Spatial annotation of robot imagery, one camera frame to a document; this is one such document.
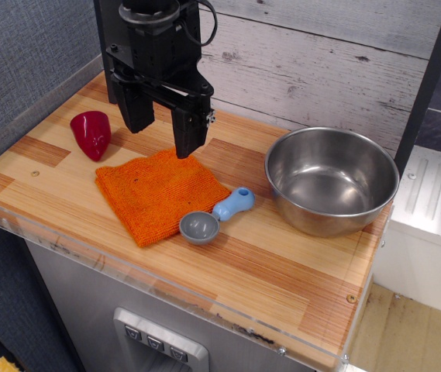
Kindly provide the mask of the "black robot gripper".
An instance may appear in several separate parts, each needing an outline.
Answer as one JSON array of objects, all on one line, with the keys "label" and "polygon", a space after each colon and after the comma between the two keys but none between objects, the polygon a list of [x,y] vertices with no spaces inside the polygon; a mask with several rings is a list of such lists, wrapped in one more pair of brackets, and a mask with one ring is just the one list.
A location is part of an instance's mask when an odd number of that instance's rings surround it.
[{"label": "black robot gripper", "polygon": [[107,49],[111,82],[126,127],[138,133],[155,120],[153,103],[171,109],[178,159],[206,141],[215,121],[213,87],[198,72],[202,47],[199,6],[208,1],[123,1],[118,8],[126,40]]}]

